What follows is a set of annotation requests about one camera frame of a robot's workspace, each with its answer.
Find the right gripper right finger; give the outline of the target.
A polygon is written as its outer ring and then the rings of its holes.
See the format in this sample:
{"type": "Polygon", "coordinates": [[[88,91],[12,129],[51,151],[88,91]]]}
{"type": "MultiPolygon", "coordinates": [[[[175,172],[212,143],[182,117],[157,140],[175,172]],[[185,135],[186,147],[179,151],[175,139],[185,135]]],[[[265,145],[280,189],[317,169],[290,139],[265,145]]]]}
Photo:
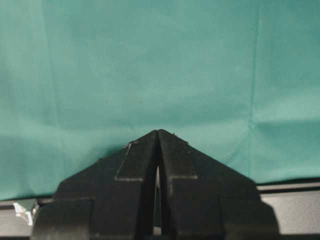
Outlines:
{"type": "Polygon", "coordinates": [[[280,231],[256,184],[158,131],[162,232],[174,240],[271,240],[280,231]]]}

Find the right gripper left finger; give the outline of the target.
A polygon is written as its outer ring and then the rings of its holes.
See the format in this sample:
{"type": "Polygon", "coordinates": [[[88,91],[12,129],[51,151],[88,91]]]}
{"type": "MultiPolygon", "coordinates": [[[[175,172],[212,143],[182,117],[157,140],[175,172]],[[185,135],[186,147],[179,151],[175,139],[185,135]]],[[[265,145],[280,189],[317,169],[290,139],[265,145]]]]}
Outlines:
{"type": "Polygon", "coordinates": [[[63,180],[33,240],[142,240],[153,234],[158,133],[153,130],[63,180]]]}

